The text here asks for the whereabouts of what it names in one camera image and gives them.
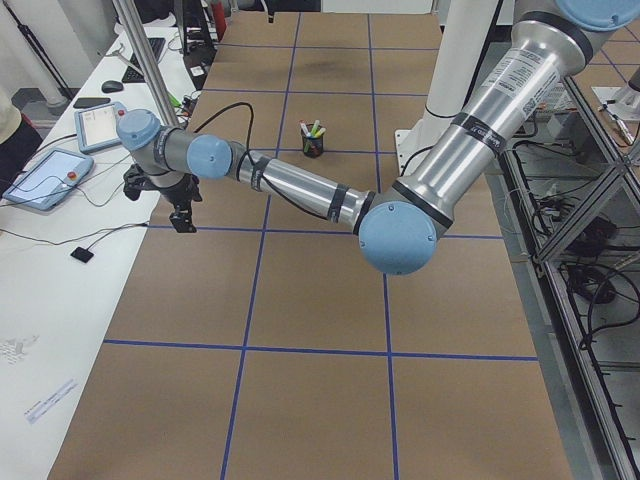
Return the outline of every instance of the computer mouse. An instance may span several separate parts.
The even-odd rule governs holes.
[[[102,84],[102,93],[120,92],[124,89],[122,82],[117,80],[107,80]]]

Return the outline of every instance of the blue joint cap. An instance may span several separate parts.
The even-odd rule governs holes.
[[[231,168],[231,146],[214,135],[200,135],[189,144],[187,165],[199,177],[222,178]]]
[[[389,275],[422,268],[436,250],[433,221],[415,205],[386,202],[367,213],[360,225],[360,249],[374,267]]]
[[[131,110],[118,120],[116,133],[124,148],[133,152],[152,142],[160,131],[160,120],[149,110]]]
[[[556,4],[568,20],[596,32],[617,30],[640,15],[638,0],[556,0]]]

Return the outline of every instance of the white table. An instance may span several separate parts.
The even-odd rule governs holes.
[[[149,37],[163,36],[167,45],[175,34],[173,28],[147,29]],[[112,50],[120,42],[125,45],[125,57],[129,57],[132,49],[125,34],[116,40]],[[193,84],[181,56],[169,51],[167,45],[160,70],[169,91],[181,99],[193,93]],[[177,48],[179,40],[174,40],[171,46]],[[100,91],[102,83],[120,80],[125,68],[115,57],[104,58],[78,95],[105,96]],[[157,113],[146,84],[125,84],[124,91],[108,96],[128,109],[146,108]],[[75,132],[73,112],[72,107],[67,109],[44,143]],[[76,140],[55,146],[77,151]],[[92,200],[102,203],[122,182],[131,158],[122,147],[93,157],[96,165],[90,175],[109,170],[82,188]],[[101,228],[144,222],[158,198],[156,192],[144,192],[137,202],[131,202],[120,188],[112,201],[96,208],[76,191],[49,213],[0,207],[0,228],[60,241]],[[0,233],[1,479],[47,477],[145,231],[137,228],[109,235],[92,249],[95,257],[87,264],[69,254],[76,246],[89,246],[97,236],[50,246]],[[52,397],[56,392],[59,398]],[[36,405],[36,412],[45,413],[30,423],[25,413]]]

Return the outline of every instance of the pen holder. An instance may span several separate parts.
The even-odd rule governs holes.
[[[313,124],[308,124],[307,129],[311,131]],[[319,137],[307,137],[305,133],[300,129],[300,135],[302,136],[302,153],[310,158],[316,158],[322,155],[324,152],[324,133]]]

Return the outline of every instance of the black keyboard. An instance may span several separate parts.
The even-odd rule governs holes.
[[[162,53],[162,48],[164,47],[165,41],[166,40],[162,37],[154,37],[149,39],[151,50],[153,50],[153,55],[154,57],[156,57],[156,62],[160,60],[160,54]],[[140,68],[140,63],[138,62],[135,53],[131,56],[130,61],[136,67]],[[144,83],[144,77],[136,72],[133,68],[127,67],[127,70],[124,72],[124,76],[122,77],[122,83]]]

